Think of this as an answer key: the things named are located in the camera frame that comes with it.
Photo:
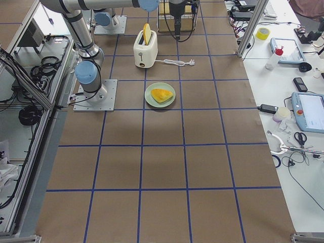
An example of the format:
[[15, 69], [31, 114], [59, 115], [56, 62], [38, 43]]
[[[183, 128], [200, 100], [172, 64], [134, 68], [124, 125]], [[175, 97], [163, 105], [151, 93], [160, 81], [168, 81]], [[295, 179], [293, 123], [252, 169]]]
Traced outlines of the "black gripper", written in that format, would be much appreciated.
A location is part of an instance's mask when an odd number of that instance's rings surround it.
[[175, 38], [181, 37], [181, 16], [185, 14], [186, 0], [169, 0], [169, 10], [174, 17]]

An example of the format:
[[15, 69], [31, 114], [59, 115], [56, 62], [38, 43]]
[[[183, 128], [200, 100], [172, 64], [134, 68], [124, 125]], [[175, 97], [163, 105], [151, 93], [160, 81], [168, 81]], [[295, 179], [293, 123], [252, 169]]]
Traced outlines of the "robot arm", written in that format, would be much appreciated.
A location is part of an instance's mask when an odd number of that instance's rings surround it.
[[93, 10], [94, 20], [96, 24], [102, 26], [105, 29], [115, 29], [119, 24], [119, 20], [116, 17], [114, 8]]
[[84, 91], [86, 101], [90, 103], [102, 102], [107, 97], [107, 89], [103, 87], [101, 66], [104, 53], [94, 42], [89, 28], [83, 18], [82, 10], [101, 10], [114, 8], [141, 8], [147, 12], [157, 9], [159, 1], [41, 1], [51, 11], [60, 13], [71, 33], [78, 53], [82, 59], [75, 72], [84, 72], [89, 75], [95, 72], [90, 81], [77, 78]]

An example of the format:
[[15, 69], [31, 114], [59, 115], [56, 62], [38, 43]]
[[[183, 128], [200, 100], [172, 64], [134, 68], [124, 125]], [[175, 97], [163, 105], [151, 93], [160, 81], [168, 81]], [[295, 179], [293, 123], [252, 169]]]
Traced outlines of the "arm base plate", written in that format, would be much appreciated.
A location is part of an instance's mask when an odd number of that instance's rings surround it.
[[127, 16], [114, 15], [111, 17], [107, 13], [97, 13], [95, 15], [95, 29], [96, 35], [116, 35], [124, 34], [126, 30]]
[[82, 86], [79, 85], [78, 92], [81, 92], [83, 94], [76, 97], [73, 110], [75, 112], [113, 112], [115, 106], [116, 91], [116, 79], [104, 79], [102, 81], [101, 89], [95, 96], [93, 96], [94, 94], [84, 92]]

